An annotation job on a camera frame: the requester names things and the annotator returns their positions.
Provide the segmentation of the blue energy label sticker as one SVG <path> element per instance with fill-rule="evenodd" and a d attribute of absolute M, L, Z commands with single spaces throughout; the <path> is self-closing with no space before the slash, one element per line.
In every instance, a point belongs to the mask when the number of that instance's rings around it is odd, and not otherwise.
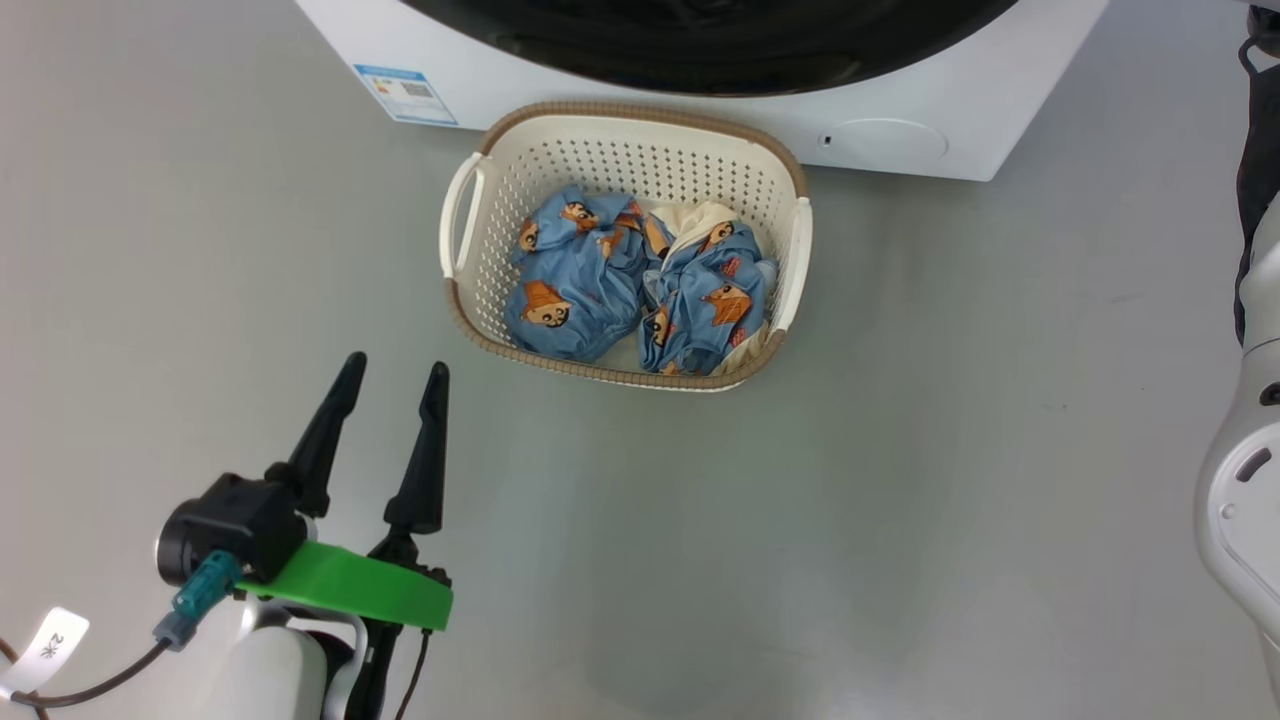
<path fill-rule="evenodd" d="M 419 126 L 460 126 L 422 73 L 366 64 L 351 67 L 393 120 Z"/>

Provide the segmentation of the white front-load washing machine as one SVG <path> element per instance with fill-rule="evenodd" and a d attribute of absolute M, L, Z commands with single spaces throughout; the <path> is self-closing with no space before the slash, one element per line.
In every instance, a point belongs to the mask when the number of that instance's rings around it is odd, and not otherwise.
<path fill-rule="evenodd" d="M 460 123 L 456 128 L 488 129 L 502 117 L 535 102 L 617 102 L 750 126 L 777 138 L 808 165 L 989 181 L 1066 70 L 1107 0 L 1018 0 L 970 37 L 886 76 L 809 94 L 741 99 L 653 94 L 536 67 L 467 38 L 399 0 L 296 4 L 355 76 L 352 64 L 426 76 Z M 948 140 L 948 151 L 932 161 L 878 165 L 842 161 L 818 149 L 822 132 L 861 118 L 929 126 Z"/>

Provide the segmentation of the black round washing machine door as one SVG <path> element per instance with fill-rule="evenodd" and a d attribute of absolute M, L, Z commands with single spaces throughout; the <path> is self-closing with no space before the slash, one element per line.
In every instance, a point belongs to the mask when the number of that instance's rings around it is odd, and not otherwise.
<path fill-rule="evenodd" d="M 774 97 L 873 79 L 1018 0 L 399 0 L 540 67 L 620 87 Z"/>

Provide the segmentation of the round white filter cover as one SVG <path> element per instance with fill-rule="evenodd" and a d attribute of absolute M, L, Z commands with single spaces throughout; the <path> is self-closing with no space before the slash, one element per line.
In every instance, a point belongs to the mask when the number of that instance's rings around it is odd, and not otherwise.
<path fill-rule="evenodd" d="M 937 129 L 913 120 L 861 118 L 822 132 L 818 149 L 842 161 L 884 165 L 943 158 L 948 140 Z"/>

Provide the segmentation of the cream perforated laundry basket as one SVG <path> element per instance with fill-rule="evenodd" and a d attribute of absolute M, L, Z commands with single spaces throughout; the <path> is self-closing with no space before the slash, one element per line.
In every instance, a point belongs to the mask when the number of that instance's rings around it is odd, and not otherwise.
<path fill-rule="evenodd" d="M 581 364 L 517 348 L 502 316 L 517 284 L 509 254 L 520 223 L 566 184 L 736 211 L 780 263 L 756 351 L 732 370 L 676 378 L 641 372 L 618 354 Z M 445 306 L 480 350 L 589 380 L 695 393 L 740 386 L 780 351 L 800 307 L 812 245 L 808 178 L 777 138 L 721 118 L 617 102 L 538 102 L 500 118 L 453 174 L 438 231 Z"/>

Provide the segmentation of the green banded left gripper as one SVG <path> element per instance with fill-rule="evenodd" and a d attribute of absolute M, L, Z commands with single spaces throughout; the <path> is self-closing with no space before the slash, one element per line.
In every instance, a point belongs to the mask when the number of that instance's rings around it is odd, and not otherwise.
<path fill-rule="evenodd" d="M 293 452 L 274 462 L 265 480 L 283 484 L 294 510 L 324 518 L 328 484 L 342 427 L 355 410 L 367 355 L 351 354 L 308 421 Z M 420 428 L 404 478 L 384 511 L 394 530 L 371 553 L 305 538 L 297 530 L 265 538 L 239 533 L 237 559 L 251 566 L 238 588 L 252 596 L 430 632 L 448 628 L 454 603 L 451 587 L 419 564 L 413 534 L 443 527 L 451 370 L 434 363 L 419 404 Z"/>

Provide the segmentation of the blue cartoon print garment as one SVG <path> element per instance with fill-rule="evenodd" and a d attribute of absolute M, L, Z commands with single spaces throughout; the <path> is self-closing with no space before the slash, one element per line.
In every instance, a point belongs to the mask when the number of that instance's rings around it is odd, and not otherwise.
<path fill-rule="evenodd" d="M 571 363 L 604 357 L 640 318 L 640 281 L 653 256 L 632 195 L 548 195 L 518 231 L 517 281 L 504 307 L 511 341 L 525 352 Z"/>

